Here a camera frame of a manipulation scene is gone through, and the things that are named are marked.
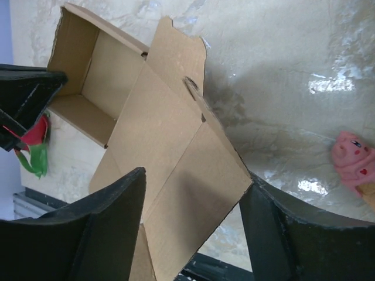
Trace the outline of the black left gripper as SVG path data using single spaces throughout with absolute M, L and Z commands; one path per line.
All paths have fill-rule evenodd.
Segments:
M 67 82 L 64 72 L 1 64 L 1 148 L 7 152 L 25 149 L 21 137 Z

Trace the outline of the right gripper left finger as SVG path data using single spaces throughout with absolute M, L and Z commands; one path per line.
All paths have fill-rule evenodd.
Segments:
M 128 280 L 146 171 L 39 218 L 1 221 L 2 280 Z

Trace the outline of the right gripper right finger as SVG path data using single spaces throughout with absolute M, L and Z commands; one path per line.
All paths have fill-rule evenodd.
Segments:
M 374 223 L 314 207 L 265 181 L 240 200 L 255 280 L 374 280 Z

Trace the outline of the brown cardboard box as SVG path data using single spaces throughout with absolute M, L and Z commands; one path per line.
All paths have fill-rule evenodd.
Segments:
M 61 8 L 50 109 L 105 147 L 89 190 L 146 170 L 131 280 L 173 280 L 249 188 L 251 176 L 203 99 L 206 48 L 162 18 L 150 46 L 86 8 Z

